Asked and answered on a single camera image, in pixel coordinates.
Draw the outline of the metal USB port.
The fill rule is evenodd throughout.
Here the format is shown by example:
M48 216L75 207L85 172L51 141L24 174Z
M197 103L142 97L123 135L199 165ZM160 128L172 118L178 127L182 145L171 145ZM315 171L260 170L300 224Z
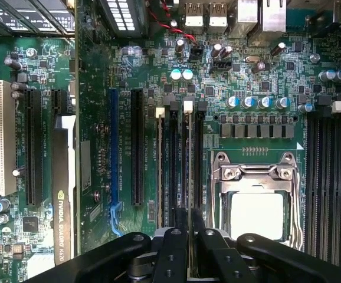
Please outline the metal USB port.
M228 27L228 7L225 3L209 5L209 21L207 34L222 35Z
M203 5L198 3L185 4L185 31L192 35L201 35L204 30Z

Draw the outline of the RAM slot with black latch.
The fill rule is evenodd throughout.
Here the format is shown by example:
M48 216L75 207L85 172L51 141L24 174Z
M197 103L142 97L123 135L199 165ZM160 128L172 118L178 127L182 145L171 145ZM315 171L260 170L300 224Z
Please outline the RAM slot with black latch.
M305 211L305 250L316 256L316 218L318 195L318 153L319 120L315 114L307 115L307 152L306 152L306 211Z
M194 206L198 209L202 206L202 159L204 120L207 102L198 102L194 120Z
M174 226L174 210L178 201L178 172L177 172L177 146L178 146L178 102L170 101L165 107L165 198L164 224Z
M319 258L328 260L328 209L329 209L329 134L332 98L330 95L320 95L317 99L319 114Z

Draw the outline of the metal ethernet port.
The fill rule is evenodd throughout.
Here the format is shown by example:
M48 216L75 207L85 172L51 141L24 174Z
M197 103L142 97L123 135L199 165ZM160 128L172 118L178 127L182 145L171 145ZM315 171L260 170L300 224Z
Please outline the metal ethernet port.
M261 24L266 32L286 31L287 0L263 0Z

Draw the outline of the silver CPU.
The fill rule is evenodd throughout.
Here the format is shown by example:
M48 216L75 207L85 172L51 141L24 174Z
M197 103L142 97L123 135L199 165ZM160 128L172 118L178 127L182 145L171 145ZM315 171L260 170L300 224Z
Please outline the silver CPU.
M245 233L268 239L283 237L284 203L278 193L236 193L231 201L231 237Z

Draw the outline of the metal CPU socket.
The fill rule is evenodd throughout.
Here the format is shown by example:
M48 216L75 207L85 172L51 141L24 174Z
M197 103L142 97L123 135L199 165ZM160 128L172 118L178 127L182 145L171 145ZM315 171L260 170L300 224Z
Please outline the metal CPU socket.
M215 177L215 227L231 237L231 201L236 193L278 193L283 196L284 221L283 237L274 240L291 248L291 221L292 221L292 169L297 167L294 155L291 152L283 153L278 163L246 163L239 164L230 161L225 152L214 155ZM208 225L211 224L211 189L208 185Z

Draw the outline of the blue expansion slot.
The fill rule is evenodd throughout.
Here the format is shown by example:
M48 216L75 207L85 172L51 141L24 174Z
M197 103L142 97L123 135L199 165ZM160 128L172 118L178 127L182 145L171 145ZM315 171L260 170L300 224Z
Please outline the blue expansion slot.
M110 93L110 161L111 161L111 207L110 223L112 232L118 237L122 236L119 231L118 212L122 204L119 202L119 93L116 88L111 88Z

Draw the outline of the RAM slot with white latch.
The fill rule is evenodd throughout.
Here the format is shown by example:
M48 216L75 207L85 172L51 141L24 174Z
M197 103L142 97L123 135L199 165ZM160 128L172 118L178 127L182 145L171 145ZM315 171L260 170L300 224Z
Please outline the RAM slot with white latch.
M340 169L340 120L341 101L334 101L332 105L333 120L332 120L332 185L333 185L333 226L332 226L332 263L340 266L340 193L341 189L339 180Z
M163 143L163 119L165 118L165 108L156 108L157 121L157 188L158 188L158 228L162 227L162 189L163 189L163 161L162 161L162 143Z
M192 115L194 112L194 102L192 100L183 101L182 117L182 141L183 141L183 165L184 169L184 188L185 204L188 212L191 211L193 197L193 167L192 167Z

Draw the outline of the long black expansion slot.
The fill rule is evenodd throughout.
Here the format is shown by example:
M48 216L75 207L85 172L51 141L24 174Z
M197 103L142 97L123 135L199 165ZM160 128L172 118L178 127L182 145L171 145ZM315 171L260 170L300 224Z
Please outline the long black expansion slot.
M132 157L132 205L144 201L144 102L143 90L131 92L131 157Z
M42 105L41 92L24 91L25 193L27 205L42 202Z

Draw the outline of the white PCI expansion slot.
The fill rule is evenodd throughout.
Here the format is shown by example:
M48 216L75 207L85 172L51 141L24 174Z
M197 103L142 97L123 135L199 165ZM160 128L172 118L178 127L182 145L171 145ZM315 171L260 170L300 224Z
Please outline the white PCI expansion slot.
M17 191L16 177L16 102L11 97L10 83L0 80L0 196Z

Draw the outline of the green PC motherboard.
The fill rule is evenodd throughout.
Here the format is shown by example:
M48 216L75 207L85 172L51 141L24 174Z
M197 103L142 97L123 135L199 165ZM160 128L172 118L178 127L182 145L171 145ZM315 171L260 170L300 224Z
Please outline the green PC motherboard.
M341 283L341 0L0 0L0 283Z

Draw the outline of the metal locking lever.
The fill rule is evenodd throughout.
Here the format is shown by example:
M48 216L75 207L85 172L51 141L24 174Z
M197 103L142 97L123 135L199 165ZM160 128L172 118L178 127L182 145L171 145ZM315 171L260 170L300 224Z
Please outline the metal locking lever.
M210 165L211 165L211 182L210 182L210 189L211 189L211 224L212 227L215 227L215 177L214 177L214 152L211 151L210 155Z
M292 190L292 221L290 246L298 251L303 247L303 230L300 223L300 177L297 169L292 169L293 190Z

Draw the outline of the black slatted PC case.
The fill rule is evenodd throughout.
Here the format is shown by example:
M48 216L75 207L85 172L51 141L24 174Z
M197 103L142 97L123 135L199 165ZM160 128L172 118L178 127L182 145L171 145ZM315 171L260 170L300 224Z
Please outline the black slatted PC case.
M74 4L75 0L0 0L0 36L72 38Z

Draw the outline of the short black expansion slot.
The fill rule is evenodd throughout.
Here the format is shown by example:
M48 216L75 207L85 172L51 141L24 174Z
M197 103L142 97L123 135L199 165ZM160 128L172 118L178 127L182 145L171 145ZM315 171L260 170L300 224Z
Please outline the short black expansion slot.
M62 89L51 90L51 115L66 115L68 113L68 92Z

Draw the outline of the Nvidia Quadro graphics card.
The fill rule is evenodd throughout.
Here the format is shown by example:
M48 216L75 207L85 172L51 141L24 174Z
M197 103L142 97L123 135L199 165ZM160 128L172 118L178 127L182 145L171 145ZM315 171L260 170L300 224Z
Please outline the Nvidia Quadro graphics card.
M76 0L68 113L55 117L52 137L56 265L112 235L107 15L107 0Z

